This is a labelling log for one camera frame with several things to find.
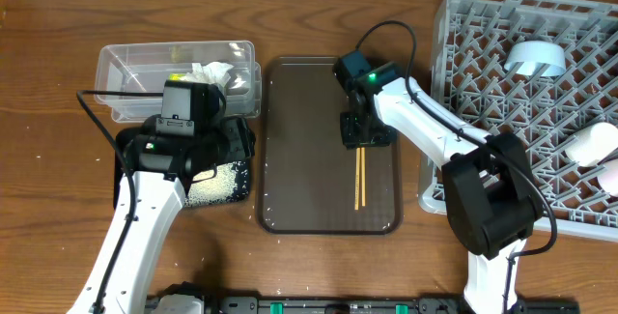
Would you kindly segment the clear plastic bin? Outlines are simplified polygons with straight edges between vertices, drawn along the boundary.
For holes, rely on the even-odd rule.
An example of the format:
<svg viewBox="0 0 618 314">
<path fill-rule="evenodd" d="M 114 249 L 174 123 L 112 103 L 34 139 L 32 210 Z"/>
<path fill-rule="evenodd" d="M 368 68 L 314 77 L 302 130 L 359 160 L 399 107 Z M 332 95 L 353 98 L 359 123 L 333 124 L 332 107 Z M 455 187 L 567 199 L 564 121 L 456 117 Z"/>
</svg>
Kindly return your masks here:
<svg viewBox="0 0 618 314">
<path fill-rule="evenodd" d="M 193 63 L 222 62 L 233 65 L 224 88 L 228 116 L 255 118 L 262 99 L 261 67 L 250 41 L 171 42 L 112 44 L 98 57 L 95 88 L 131 92 L 130 97 L 95 97 L 111 108 L 113 121 L 141 123 L 161 111 L 164 83 L 171 73 L 188 73 Z M 145 98 L 145 93 L 156 94 Z"/>
</svg>

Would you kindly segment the white cup pink inside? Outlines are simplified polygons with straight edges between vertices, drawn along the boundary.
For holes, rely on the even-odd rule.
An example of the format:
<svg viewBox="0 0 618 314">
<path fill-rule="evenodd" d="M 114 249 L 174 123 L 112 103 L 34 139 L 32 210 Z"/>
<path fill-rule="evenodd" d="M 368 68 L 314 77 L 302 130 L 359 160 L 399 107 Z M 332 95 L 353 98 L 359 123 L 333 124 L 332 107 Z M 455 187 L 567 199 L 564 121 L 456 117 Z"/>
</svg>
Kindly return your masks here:
<svg viewBox="0 0 618 314">
<path fill-rule="evenodd" d="M 618 195 L 618 159 L 603 164 L 604 171 L 597 177 L 600 188 L 616 197 Z"/>
</svg>

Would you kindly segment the wooden chopstick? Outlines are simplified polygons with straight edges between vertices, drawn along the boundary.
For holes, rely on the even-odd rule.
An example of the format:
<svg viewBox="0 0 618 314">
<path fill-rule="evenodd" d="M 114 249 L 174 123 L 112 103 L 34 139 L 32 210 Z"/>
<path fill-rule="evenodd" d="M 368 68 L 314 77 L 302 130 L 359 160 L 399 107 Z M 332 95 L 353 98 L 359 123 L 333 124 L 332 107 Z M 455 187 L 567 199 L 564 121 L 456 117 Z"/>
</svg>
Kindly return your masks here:
<svg viewBox="0 0 618 314">
<path fill-rule="evenodd" d="M 360 196 L 361 196 L 361 206 L 366 206 L 366 148 L 360 148 L 359 150 L 359 158 L 360 158 Z"/>
<path fill-rule="evenodd" d="M 355 179 L 354 179 L 354 209 L 360 207 L 360 169 L 361 169 L 361 149 L 355 149 Z"/>
</svg>

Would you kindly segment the yellow green snack wrapper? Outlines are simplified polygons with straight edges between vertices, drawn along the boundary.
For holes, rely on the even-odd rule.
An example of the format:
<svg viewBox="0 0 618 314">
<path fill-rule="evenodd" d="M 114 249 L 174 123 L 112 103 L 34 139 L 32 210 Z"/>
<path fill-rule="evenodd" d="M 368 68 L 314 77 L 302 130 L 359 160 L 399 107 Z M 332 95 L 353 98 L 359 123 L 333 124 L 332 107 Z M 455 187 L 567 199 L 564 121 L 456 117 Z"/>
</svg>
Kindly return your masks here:
<svg viewBox="0 0 618 314">
<path fill-rule="evenodd" d="M 184 73 L 171 73 L 167 79 L 171 81 L 186 81 L 186 76 Z"/>
</svg>

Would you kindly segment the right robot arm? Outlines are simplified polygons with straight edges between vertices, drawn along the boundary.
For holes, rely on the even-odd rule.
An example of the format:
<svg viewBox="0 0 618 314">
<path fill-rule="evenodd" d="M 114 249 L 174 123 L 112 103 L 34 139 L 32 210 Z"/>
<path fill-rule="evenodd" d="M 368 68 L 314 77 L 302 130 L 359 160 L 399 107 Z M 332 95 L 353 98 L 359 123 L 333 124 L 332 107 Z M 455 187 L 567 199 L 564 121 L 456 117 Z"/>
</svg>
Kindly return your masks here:
<svg viewBox="0 0 618 314">
<path fill-rule="evenodd" d="M 546 201 L 521 141 L 491 135 L 446 110 L 394 63 L 372 67 L 358 51 L 333 73 L 350 109 L 340 117 L 342 142 L 362 151 L 403 135 L 439 168 L 446 213 L 468 251 L 464 300 L 475 313 L 508 313 L 516 302 L 515 270 Z"/>
</svg>

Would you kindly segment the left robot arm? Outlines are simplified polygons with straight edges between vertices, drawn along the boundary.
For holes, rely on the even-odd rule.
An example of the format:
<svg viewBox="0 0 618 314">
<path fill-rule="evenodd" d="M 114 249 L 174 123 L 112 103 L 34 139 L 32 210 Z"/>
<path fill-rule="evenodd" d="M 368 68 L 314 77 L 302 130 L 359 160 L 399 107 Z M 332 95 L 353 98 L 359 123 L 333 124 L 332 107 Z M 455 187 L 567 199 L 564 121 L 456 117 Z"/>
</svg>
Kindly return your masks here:
<svg viewBox="0 0 618 314">
<path fill-rule="evenodd" d="M 73 313 L 204 313 L 207 301 L 176 285 L 148 301 L 155 267 L 183 209 L 237 203 L 251 188 L 255 135 L 245 119 L 224 118 L 194 137 L 156 132 L 158 116 L 116 137 L 115 213 Z"/>
</svg>

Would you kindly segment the white tissue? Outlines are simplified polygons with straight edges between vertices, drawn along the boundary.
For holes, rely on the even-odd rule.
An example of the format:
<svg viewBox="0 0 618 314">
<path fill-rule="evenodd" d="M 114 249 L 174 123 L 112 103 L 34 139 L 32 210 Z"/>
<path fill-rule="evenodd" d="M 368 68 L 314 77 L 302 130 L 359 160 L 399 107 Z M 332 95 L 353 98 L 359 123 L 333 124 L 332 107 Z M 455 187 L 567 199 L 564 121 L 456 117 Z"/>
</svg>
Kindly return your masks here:
<svg viewBox="0 0 618 314">
<path fill-rule="evenodd" d="M 186 73 L 181 77 L 182 81 L 199 82 L 206 84 L 216 84 L 221 88 L 224 88 L 231 75 L 229 71 L 234 66 L 228 63 L 211 62 L 206 65 L 200 63 L 193 63 L 191 65 L 192 71 Z"/>
</svg>

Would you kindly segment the white cup green inside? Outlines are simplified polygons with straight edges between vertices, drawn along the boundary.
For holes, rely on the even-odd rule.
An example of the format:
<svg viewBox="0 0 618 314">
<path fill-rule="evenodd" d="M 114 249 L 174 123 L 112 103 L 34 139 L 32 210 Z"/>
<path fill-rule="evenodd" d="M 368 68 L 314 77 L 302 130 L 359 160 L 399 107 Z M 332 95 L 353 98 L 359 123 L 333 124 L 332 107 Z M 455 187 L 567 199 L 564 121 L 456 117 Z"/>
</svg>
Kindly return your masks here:
<svg viewBox="0 0 618 314">
<path fill-rule="evenodd" d="M 565 148 L 570 161 L 579 166 L 597 165 L 617 149 L 617 127 L 600 122 L 570 136 L 572 142 Z"/>
</svg>

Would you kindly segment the light blue rice bowl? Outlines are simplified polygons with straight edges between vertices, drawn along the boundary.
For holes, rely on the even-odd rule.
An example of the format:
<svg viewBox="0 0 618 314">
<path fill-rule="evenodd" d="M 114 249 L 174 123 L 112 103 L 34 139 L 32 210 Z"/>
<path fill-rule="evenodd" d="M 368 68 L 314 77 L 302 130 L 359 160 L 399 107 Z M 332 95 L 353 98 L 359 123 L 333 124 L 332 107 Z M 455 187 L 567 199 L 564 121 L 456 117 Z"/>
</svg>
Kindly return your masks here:
<svg viewBox="0 0 618 314">
<path fill-rule="evenodd" d="M 555 77 L 566 71 L 565 53 L 560 45 L 545 41 L 516 43 L 504 63 L 506 71 L 526 76 L 532 76 L 544 66 L 548 68 L 542 77 Z"/>
</svg>

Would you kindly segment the brown serving tray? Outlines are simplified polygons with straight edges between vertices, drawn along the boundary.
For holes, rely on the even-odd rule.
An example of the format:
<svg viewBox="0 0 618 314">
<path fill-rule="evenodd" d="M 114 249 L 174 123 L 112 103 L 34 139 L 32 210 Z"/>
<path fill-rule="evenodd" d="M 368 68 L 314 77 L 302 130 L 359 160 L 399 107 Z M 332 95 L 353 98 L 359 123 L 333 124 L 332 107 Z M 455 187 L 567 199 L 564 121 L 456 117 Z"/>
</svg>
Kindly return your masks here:
<svg viewBox="0 0 618 314">
<path fill-rule="evenodd" d="M 399 146 L 366 151 L 364 198 L 356 154 L 340 134 L 347 96 L 332 57 L 280 57 L 268 68 L 257 190 L 262 227 L 279 235 L 387 235 L 403 219 Z"/>
</svg>

